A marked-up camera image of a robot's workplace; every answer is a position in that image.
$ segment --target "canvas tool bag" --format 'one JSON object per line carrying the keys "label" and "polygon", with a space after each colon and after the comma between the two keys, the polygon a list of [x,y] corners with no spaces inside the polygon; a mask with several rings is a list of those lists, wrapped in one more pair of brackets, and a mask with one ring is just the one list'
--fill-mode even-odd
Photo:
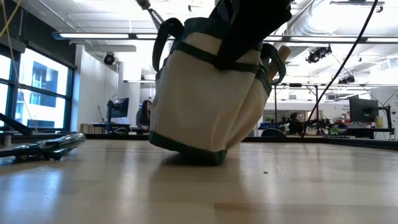
{"label": "canvas tool bag", "polygon": [[[183,26],[165,21],[154,45],[156,96],[150,116],[150,143],[220,165],[228,149],[240,143],[261,118],[272,85],[267,73],[270,59],[279,80],[286,74],[278,51],[259,43],[227,70],[214,66],[230,24],[197,17]],[[167,39],[175,41],[163,67],[160,55]]]}

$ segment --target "window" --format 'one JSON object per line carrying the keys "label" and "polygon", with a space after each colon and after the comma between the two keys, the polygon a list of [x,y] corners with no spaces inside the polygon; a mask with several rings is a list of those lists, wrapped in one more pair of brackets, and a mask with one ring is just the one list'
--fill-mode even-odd
{"label": "window", "polygon": [[29,128],[67,128],[69,68],[26,49],[19,70],[22,91],[17,94],[15,120]]}
{"label": "window", "polygon": [[21,55],[20,76],[21,84],[60,95],[67,93],[68,67],[33,50],[26,49]]}
{"label": "window", "polygon": [[29,128],[64,128],[65,99],[18,90],[15,120]]}
{"label": "window", "polygon": [[[8,86],[0,84],[0,113],[6,114]],[[0,127],[4,126],[4,122],[0,121]]]}
{"label": "window", "polygon": [[8,80],[10,77],[11,59],[0,55],[0,78]]}

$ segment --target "desk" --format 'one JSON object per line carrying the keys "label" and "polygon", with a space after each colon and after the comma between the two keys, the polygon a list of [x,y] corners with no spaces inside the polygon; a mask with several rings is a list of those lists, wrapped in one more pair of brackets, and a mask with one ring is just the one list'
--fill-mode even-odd
{"label": "desk", "polygon": [[130,128],[130,132],[137,133],[137,134],[149,133],[149,131],[146,131],[141,128]]}
{"label": "desk", "polygon": [[347,128],[346,135],[355,136],[356,138],[374,139],[375,132],[390,132],[387,128]]}
{"label": "desk", "polygon": [[[106,129],[105,123],[92,123],[94,127],[101,127]],[[130,130],[130,124],[117,124],[117,123],[110,123],[109,127],[111,128],[112,132],[116,129],[119,128],[126,128],[127,131],[125,131],[126,134],[128,134],[128,131]]]}
{"label": "desk", "polygon": [[206,167],[145,141],[87,140],[60,162],[0,159],[0,223],[396,224],[396,156],[242,143]]}

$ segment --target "ceiling light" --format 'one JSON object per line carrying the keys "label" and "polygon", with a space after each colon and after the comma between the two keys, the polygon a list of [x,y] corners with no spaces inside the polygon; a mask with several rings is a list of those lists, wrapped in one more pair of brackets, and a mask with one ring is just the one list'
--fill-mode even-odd
{"label": "ceiling light", "polygon": [[291,42],[310,42],[310,43],[315,43],[315,42],[321,42],[321,43],[330,43],[330,42],[336,42],[336,43],[351,43],[355,42],[356,38],[355,37],[291,37],[290,41]]}
{"label": "ceiling light", "polygon": [[55,39],[130,39],[129,34],[53,33]]}
{"label": "ceiling light", "polygon": [[155,81],[151,80],[124,80],[125,83],[156,83]]}
{"label": "ceiling light", "polygon": [[268,36],[268,37],[266,37],[264,39],[265,42],[269,42],[269,41],[278,42],[278,41],[281,41],[281,40],[282,40],[282,37],[273,37],[273,36]]}
{"label": "ceiling light", "polygon": [[137,34],[138,39],[156,39],[157,34]]}
{"label": "ceiling light", "polygon": [[388,44],[388,43],[396,44],[396,43],[398,43],[398,37],[386,37],[386,38],[370,37],[366,40],[366,42],[380,42],[380,43],[386,43],[386,44]]}
{"label": "ceiling light", "polygon": [[328,47],[328,44],[317,44],[317,43],[286,43],[288,47]]}
{"label": "ceiling light", "polygon": [[157,34],[137,34],[137,39],[139,40],[156,40]]}
{"label": "ceiling light", "polygon": [[[331,1],[331,5],[336,6],[372,6],[374,1]],[[377,5],[384,5],[384,1],[379,1]]]}

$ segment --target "tool handle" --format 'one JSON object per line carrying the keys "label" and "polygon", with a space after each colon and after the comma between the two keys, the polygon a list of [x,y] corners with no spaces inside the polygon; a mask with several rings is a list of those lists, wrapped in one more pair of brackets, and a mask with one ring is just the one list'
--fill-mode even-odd
{"label": "tool handle", "polygon": [[[285,62],[287,57],[292,53],[292,49],[290,47],[282,45],[280,49],[278,50],[278,54],[280,59]],[[274,62],[271,62],[269,65],[269,70],[268,70],[268,79],[269,81],[272,81],[276,74],[278,73],[278,67]]]}

